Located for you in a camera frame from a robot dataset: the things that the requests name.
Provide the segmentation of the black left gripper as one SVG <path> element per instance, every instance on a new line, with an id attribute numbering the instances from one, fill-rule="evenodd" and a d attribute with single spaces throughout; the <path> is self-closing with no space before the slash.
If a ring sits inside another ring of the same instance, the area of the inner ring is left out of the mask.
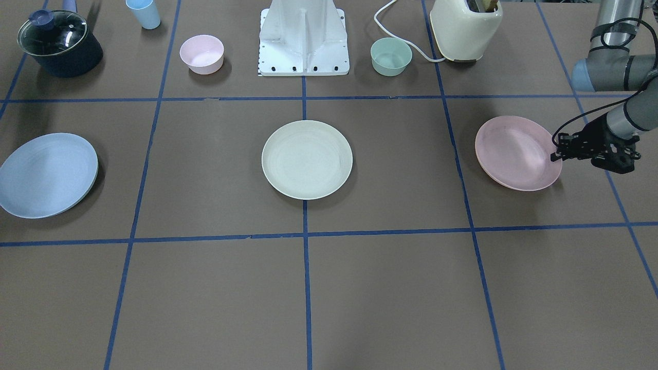
<path id="1" fill-rule="evenodd" d="M 635 162 L 642 157 L 635 147 L 637 141 L 637 135 L 629 140 L 615 136 L 604 115 L 592 120 L 574 135 L 557 134 L 557 146 L 572 146 L 574 143 L 576 150 L 557 148 L 550 154 L 550 161 L 589 159 L 597 168 L 625 175 L 634 171 Z"/>

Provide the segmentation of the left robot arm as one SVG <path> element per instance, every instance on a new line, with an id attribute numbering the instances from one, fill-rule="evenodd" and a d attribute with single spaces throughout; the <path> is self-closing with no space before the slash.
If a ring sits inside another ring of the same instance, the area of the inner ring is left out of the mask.
<path id="1" fill-rule="evenodd" d="M 558 128 L 552 136 L 552 162 L 588 159 L 620 175 L 634 171 L 641 158 L 636 149 L 640 136 L 656 129 L 656 52 L 630 52 L 641 27 L 656 42 L 656 31 L 642 18 L 643 6 L 642 1 L 600 3 L 588 55 L 574 65 L 572 85 L 577 91 L 629 91 L 631 96 L 605 105 L 606 112 L 577 133 Z"/>

